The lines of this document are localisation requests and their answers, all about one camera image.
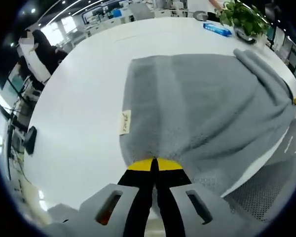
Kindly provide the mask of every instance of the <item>ceiling light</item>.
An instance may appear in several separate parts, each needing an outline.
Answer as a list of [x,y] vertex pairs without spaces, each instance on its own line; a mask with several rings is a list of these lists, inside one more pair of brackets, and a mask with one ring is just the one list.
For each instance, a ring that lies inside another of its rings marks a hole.
[[77,0],[74,3],[70,4],[69,6],[67,6],[64,10],[60,11],[56,16],[54,16],[48,23],[47,26],[50,25],[57,17],[59,17],[61,14],[63,14],[65,11],[67,11],[70,7],[76,5],[78,2],[80,2],[81,0]]
[[74,15],[77,15],[79,12],[82,12],[83,10],[85,10],[85,9],[87,9],[88,7],[90,7],[90,6],[93,6],[94,4],[97,4],[97,3],[99,3],[101,0],[99,0],[99,1],[96,1],[96,2],[94,2],[94,3],[91,3],[90,5],[88,5],[88,6],[85,6],[84,8],[82,8],[82,9],[80,9],[80,10],[78,10],[78,11],[76,11],[74,14],[73,14],[73,16]]

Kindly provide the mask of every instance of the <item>desk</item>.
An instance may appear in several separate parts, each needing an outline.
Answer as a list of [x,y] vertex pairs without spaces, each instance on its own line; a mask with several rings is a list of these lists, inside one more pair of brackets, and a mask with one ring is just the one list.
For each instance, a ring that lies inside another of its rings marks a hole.
[[34,154],[24,157],[27,178],[53,202],[73,208],[126,169],[119,146],[119,119],[132,59],[153,55],[255,51],[296,96],[296,79],[265,47],[260,52],[234,36],[203,29],[193,18],[157,18],[119,25],[81,42],[49,80],[31,118]]

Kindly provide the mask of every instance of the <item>gray towel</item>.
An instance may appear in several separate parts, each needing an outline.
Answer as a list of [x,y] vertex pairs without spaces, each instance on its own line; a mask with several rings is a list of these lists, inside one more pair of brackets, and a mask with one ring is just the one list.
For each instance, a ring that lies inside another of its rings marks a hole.
[[188,54],[132,61],[120,136],[127,165],[178,161],[193,182],[221,195],[281,138],[295,117],[290,91],[254,53]]

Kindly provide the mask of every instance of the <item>metal mesh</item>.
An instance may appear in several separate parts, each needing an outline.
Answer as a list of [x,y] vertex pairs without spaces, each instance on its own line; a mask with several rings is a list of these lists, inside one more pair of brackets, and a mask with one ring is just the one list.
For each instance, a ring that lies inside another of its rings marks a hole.
[[293,164],[294,160],[290,159],[264,166],[250,180],[224,199],[239,214],[245,211],[259,221],[271,221],[275,216],[267,219],[264,215],[290,179]]

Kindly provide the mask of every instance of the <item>white shirt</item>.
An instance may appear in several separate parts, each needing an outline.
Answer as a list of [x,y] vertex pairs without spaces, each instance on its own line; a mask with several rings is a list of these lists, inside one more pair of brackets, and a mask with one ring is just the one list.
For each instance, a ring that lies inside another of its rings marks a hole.
[[[216,0],[216,2],[223,7],[225,1],[232,0]],[[215,13],[215,7],[209,2],[209,0],[187,0],[187,8],[189,11],[206,11]]]

